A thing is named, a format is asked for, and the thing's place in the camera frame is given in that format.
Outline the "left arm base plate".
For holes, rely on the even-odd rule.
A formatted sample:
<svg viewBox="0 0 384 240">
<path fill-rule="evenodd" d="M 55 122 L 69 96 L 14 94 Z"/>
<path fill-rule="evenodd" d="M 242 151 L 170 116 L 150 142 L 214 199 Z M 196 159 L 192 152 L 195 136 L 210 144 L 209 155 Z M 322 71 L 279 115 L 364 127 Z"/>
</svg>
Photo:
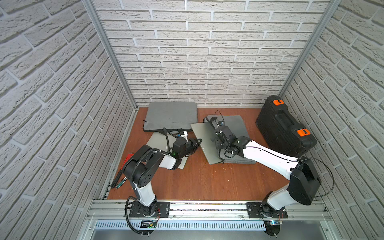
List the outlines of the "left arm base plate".
<svg viewBox="0 0 384 240">
<path fill-rule="evenodd" d="M 138 201 L 133 202 L 130 207 L 130 218 L 167 218 L 170 212 L 170 202 L 156 202 L 146 207 Z"/>
</svg>

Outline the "grey zippered laptop bag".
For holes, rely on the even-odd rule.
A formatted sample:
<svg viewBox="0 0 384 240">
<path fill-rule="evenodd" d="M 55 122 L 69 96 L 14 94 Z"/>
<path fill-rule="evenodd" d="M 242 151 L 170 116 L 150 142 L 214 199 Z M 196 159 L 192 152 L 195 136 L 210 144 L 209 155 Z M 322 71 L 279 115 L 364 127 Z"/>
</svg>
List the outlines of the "grey zippered laptop bag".
<svg viewBox="0 0 384 240">
<path fill-rule="evenodd" d="M 198 122 L 198 105 L 193 102 L 153 102 L 149 104 L 144 121 L 145 132 L 192 131 Z"/>
</svg>

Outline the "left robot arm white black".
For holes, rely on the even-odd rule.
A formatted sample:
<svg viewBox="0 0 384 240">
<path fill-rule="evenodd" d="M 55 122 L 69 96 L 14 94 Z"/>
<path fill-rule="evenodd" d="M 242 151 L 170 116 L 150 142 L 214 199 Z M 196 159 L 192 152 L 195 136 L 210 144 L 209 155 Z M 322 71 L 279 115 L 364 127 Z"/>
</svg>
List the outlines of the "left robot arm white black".
<svg viewBox="0 0 384 240">
<path fill-rule="evenodd" d="M 182 159 L 194 154 L 202 141 L 178 137 L 169 153 L 143 145 L 123 166 L 123 173 L 136 194 L 136 201 L 139 202 L 139 209 L 144 216 L 152 216 L 156 210 L 157 197 L 153 192 L 151 180 L 158 168 L 176 170 Z"/>
</svg>

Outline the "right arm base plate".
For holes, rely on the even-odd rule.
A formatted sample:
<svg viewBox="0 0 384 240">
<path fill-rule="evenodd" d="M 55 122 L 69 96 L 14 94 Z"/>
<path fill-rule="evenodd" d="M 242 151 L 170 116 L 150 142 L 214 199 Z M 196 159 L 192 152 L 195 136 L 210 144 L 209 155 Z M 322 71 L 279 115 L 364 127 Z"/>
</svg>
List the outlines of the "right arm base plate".
<svg viewBox="0 0 384 240">
<path fill-rule="evenodd" d="M 286 208 L 281 210 L 275 210 L 270 207 L 268 204 L 263 204 L 262 202 L 247 202 L 246 203 L 248 216 L 250 219 L 255 218 L 277 218 L 277 219 L 286 219 L 288 214 Z"/>
</svg>

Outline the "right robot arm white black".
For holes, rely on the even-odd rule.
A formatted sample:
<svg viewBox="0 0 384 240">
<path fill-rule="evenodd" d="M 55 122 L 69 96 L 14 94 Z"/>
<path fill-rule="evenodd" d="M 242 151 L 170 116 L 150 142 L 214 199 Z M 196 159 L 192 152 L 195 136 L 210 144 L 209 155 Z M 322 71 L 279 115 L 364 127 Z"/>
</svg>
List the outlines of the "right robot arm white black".
<svg viewBox="0 0 384 240">
<path fill-rule="evenodd" d="M 283 209 L 291 204 L 305 206 L 312 204 L 321 185 L 319 174 L 310 159 L 298 159 L 265 148 L 245 136 L 236 137 L 228 126 L 215 129 L 220 146 L 230 156 L 238 155 L 247 160 L 260 163 L 289 180 L 289 184 L 270 192 L 259 206 L 266 218 L 282 216 Z"/>
</svg>

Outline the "grey laptop sleeve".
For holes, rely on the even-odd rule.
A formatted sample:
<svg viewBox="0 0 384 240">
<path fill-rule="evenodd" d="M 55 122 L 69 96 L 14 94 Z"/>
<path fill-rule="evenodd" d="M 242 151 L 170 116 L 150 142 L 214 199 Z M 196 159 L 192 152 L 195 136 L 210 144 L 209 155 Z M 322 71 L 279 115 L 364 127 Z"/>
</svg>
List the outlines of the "grey laptop sleeve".
<svg viewBox="0 0 384 240">
<path fill-rule="evenodd" d="M 245 123 L 239 115 L 236 115 L 236 116 L 211 115 L 211 116 L 206 116 L 204 119 L 204 122 L 209 123 L 214 128 L 214 125 L 213 125 L 214 117 L 217 117 L 220 120 L 224 120 L 225 126 L 228 126 L 230 128 L 230 130 L 232 131 L 232 133 L 235 134 L 236 137 L 240 137 L 240 136 L 245 136 L 247 138 L 249 137 Z M 218 137 L 216 139 L 216 148 L 217 148 L 217 150 L 219 150 L 219 138 Z M 226 163 L 226 164 L 254 165 L 256 163 L 253 160 L 249 160 L 249 159 L 246 159 L 244 157 L 242 158 L 242 157 L 237 156 L 237 155 L 234 156 L 233 158 L 227 158 L 224 156 L 224 149 L 219 150 L 219 152 L 220 152 L 219 153 L 220 158 L 224 161 L 223 164 Z"/>
</svg>

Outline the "silver apple laptop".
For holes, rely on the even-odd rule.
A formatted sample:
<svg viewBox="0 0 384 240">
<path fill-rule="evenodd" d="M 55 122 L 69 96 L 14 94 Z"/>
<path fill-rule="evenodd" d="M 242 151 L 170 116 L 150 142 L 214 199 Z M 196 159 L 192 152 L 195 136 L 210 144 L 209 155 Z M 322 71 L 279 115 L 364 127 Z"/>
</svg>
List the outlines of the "silver apple laptop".
<svg viewBox="0 0 384 240">
<path fill-rule="evenodd" d="M 209 123 L 191 124 L 192 130 L 198 139 L 202 139 L 201 148 L 210 165 L 222 164 L 219 150 L 216 148 L 217 135 Z"/>
<path fill-rule="evenodd" d="M 155 132 L 152 134 L 149 141 L 147 142 L 147 145 L 150 146 L 151 148 L 160 149 L 162 151 L 168 150 L 166 136 L 158 132 Z M 179 169 L 181 170 L 184 169 L 186 162 L 188 160 L 188 157 L 189 156 L 185 156 L 182 158 L 181 164 L 178 166 Z"/>
</svg>

